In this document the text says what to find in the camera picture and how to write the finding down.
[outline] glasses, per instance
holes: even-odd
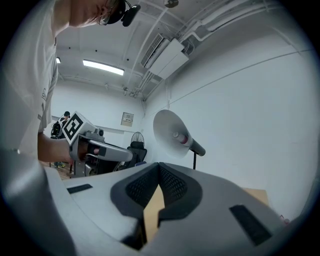
[[[113,8],[117,5],[119,0],[106,0],[105,2],[105,7],[107,9],[110,9],[110,11],[108,13],[106,13],[105,15],[101,16],[100,17],[100,20],[99,20],[99,25],[107,25],[109,20],[110,20],[110,17],[111,17],[111,12],[113,10]]]

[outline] megaphone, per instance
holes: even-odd
[[[169,156],[183,158],[189,150],[194,152],[194,157],[206,154],[206,150],[192,138],[180,117],[170,110],[164,109],[155,115],[153,132],[155,140]]]

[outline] white wall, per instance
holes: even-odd
[[[277,17],[284,14],[258,14],[217,31],[168,80],[168,98],[206,149],[198,170],[266,190],[270,206],[293,219],[317,168],[320,78],[312,46],[294,23]],[[146,102],[146,161],[192,168],[192,152],[174,159],[155,141],[153,119],[166,98],[162,84]]]
[[[61,117],[65,111],[78,111],[92,124],[104,130],[107,143],[127,148],[134,132],[140,131],[144,110],[141,101],[107,90],[102,86],[59,80],[52,96],[51,114]],[[132,127],[121,125],[123,112],[134,114]],[[44,130],[50,136],[51,124]]]

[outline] ceiling light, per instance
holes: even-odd
[[[92,67],[92,68],[96,68],[96,69],[100,69],[100,70],[105,70],[105,71],[109,71],[112,73],[116,73],[120,76],[124,75],[124,70],[121,68],[117,68],[114,66],[110,66],[110,65],[106,65],[106,64],[102,64],[99,62],[94,62],[94,61],[90,61],[90,60],[83,60],[83,65],[87,66],[87,67]]]

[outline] person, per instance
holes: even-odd
[[[42,0],[24,18],[0,63],[0,145],[43,162],[73,163],[66,139],[43,131],[51,122],[51,101],[58,79],[57,35],[68,27],[117,22],[124,0]],[[88,144],[78,148],[84,158]]]
[[[60,129],[61,130],[66,125],[69,118],[70,118],[70,112],[69,111],[64,112],[63,117],[60,118],[60,123],[61,123]],[[66,138],[65,134],[62,131],[60,131],[59,134],[60,135],[57,137],[58,140]],[[66,166],[63,162],[60,161],[60,162],[54,162],[54,167],[57,167],[60,169],[60,168],[66,167]]]

